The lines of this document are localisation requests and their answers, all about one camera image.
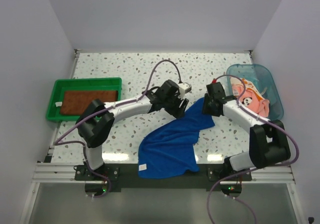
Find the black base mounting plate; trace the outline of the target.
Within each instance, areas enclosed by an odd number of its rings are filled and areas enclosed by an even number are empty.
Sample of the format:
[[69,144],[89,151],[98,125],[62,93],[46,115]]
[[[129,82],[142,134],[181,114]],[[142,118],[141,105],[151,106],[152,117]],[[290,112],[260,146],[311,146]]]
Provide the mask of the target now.
[[[145,179],[138,175],[137,164],[104,164],[98,171],[111,181],[111,192],[120,192],[123,188],[171,188],[171,189],[206,189],[218,181],[222,164],[200,164],[199,172],[187,171],[185,174],[165,179]],[[108,182],[94,174],[86,164],[75,165],[75,180],[85,183],[86,193],[107,191]]]

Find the brown towel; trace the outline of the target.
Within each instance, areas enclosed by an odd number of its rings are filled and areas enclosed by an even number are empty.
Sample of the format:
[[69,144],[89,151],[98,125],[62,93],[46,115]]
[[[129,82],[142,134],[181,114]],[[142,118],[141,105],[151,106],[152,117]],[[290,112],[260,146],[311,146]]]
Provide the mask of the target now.
[[102,102],[114,102],[117,98],[118,91],[116,90],[65,91],[60,114],[81,115],[95,99],[99,99]]

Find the green plastic tray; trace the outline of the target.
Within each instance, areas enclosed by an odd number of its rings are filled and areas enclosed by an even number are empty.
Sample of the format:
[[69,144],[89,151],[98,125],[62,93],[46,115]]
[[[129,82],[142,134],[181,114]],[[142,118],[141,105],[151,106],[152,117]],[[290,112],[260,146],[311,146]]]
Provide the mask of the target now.
[[53,86],[46,119],[52,122],[76,121],[95,99],[102,102],[120,100],[122,79],[62,79]]

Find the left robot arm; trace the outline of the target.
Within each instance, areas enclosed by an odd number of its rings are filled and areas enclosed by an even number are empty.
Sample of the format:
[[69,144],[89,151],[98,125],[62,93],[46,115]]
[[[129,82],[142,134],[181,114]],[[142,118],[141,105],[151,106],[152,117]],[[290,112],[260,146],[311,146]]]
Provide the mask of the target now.
[[141,114],[164,109],[176,119],[185,115],[189,100],[185,94],[192,90],[188,83],[166,80],[160,87],[152,87],[141,96],[116,102],[93,100],[77,120],[77,130],[84,140],[86,174],[92,180],[106,179],[107,167],[102,158],[102,144],[117,122]]

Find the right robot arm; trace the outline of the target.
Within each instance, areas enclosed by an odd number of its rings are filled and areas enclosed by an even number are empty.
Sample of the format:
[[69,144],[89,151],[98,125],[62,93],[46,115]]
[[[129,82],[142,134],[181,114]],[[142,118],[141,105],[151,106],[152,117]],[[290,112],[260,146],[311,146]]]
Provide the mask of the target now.
[[219,171],[219,178],[236,179],[241,171],[272,166],[291,157],[290,147],[281,121],[258,117],[254,112],[245,112],[239,107],[235,96],[226,96],[220,82],[206,86],[202,113],[225,116],[249,134],[249,151],[226,157]]

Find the blue towel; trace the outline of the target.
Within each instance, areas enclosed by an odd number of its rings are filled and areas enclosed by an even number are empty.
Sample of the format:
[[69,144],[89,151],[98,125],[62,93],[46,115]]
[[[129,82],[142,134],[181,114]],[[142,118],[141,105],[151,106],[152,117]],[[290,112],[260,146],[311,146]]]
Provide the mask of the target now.
[[202,114],[204,98],[198,99],[181,119],[173,120],[148,134],[138,151],[138,176],[164,179],[199,172],[194,145],[202,130],[215,126],[211,116]]

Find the blue plastic bin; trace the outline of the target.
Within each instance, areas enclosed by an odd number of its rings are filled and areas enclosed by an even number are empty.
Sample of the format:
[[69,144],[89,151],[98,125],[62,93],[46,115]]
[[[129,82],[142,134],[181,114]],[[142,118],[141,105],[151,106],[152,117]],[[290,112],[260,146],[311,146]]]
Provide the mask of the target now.
[[252,65],[241,65],[241,64],[234,64],[227,69],[227,74],[229,75],[228,78],[228,87],[229,92],[233,94],[231,88],[231,81],[230,77],[235,77],[242,82],[245,87],[244,82],[241,78],[245,78],[246,80],[251,81],[257,90],[261,93],[261,95],[269,100],[269,115],[268,119],[276,120],[282,119],[283,113],[283,106],[281,103],[281,99],[279,97],[275,82],[269,70],[259,64],[252,64]]

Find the pink panda towel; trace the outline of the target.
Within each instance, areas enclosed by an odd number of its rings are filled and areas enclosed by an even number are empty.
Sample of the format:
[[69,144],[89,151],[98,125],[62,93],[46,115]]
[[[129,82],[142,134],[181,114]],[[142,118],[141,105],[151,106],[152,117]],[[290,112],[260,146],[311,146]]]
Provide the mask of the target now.
[[240,80],[235,77],[230,77],[233,95],[238,97],[245,89],[245,92],[240,97],[239,101],[254,113],[264,118],[268,118],[270,101],[261,95],[251,81],[246,80],[245,78],[241,78],[241,80],[244,82],[245,87]]

